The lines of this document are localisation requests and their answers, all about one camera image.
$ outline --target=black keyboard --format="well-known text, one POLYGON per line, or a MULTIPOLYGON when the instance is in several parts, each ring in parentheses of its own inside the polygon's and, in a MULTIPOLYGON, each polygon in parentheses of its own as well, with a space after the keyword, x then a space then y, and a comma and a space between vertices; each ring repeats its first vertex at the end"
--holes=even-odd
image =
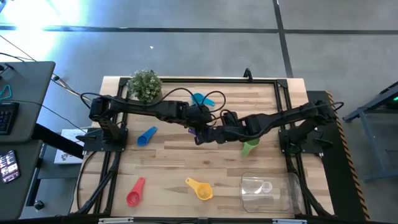
POLYGON ((10 135, 19 103, 0 103, 0 135, 10 135))

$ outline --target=concrete floor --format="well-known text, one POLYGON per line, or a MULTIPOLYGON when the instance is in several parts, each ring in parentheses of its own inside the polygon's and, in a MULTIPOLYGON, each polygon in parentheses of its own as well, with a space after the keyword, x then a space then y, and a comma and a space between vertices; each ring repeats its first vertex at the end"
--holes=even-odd
MULTIPOLYGON (((279 4, 285 29, 398 29, 397 1, 279 0, 279 4)), ((129 75, 141 68, 170 76, 240 77, 249 67, 255 77, 286 77, 278 34, 37 31, 46 25, 275 29, 272 0, 118 0, 117 4, 95 0, 16 0, 9 1, 0 13, 0 25, 9 24, 20 29, 0 31, 1 35, 37 60, 55 61, 55 73, 78 92, 98 92, 103 76, 129 75)), ((397 81, 396 35, 287 34, 286 40, 294 77, 304 78, 308 90, 328 90, 336 101, 344 101, 340 115, 397 81)), ((2 40, 0 49, 24 56, 2 40)), ((0 57, 0 61, 10 59, 0 57)), ((78 126, 90 124, 88 110, 80 100, 53 83, 45 105, 78 126)), ((45 110, 39 123, 54 131, 72 128, 45 110)), ((343 126, 362 180, 375 171, 372 154, 363 140, 359 121, 343 126)), ((389 133, 396 133, 396 127, 390 126, 389 133)), ((377 133, 384 137, 388 134, 377 133)), ((380 144, 384 144, 383 154, 385 148, 393 147, 390 141, 380 144)), ((396 154, 384 157, 391 168, 398 159, 396 154)), ((66 214, 74 184, 73 180, 43 182, 38 198, 49 205, 57 204, 53 198, 61 198, 58 202, 64 206, 37 213, 24 210, 22 218, 66 214)), ((361 182, 361 187, 372 220, 398 220, 397 179, 361 182)))

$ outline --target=green plant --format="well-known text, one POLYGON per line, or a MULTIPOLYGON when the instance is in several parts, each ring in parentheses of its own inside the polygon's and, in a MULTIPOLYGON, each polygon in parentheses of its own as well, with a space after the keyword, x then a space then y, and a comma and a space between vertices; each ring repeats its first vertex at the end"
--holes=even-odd
POLYGON ((141 101, 152 101, 162 91, 162 81, 152 70, 138 70, 131 75, 127 83, 130 97, 135 96, 141 101))

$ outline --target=yellow measuring cup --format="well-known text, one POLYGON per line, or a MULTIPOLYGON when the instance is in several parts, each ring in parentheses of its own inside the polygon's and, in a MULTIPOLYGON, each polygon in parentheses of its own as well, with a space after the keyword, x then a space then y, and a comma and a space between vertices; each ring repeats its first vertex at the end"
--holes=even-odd
POLYGON ((200 200, 208 200, 213 197, 213 191, 210 184, 200 183, 189 177, 185 180, 185 183, 187 183, 197 193, 200 200))

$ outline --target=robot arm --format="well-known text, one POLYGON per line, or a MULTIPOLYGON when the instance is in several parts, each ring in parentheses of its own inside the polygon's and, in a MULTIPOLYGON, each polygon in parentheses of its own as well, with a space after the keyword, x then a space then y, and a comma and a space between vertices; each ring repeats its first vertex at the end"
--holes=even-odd
POLYGON ((221 114, 222 125, 211 126, 213 121, 209 108, 205 105, 189 105, 183 101, 160 101, 145 105, 137 100, 125 100, 118 97, 102 96, 93 100, 89 118, 96 121, 103 130, 103 140, 109 143, 120 138, 119 127, 111 118, 119 113, 154 116, 161 121, 176 123, 195 131, 195 143, 216 141, 223 144, 228 141, 256 139, 268 133, 272 128, 306 119, 289 136, 292 143, 298 143, 315 127, 336 119, 333 108, 324 101, 306 103, 297 108, 274 114, 252 114, 238 118, 235 112, 221 114))

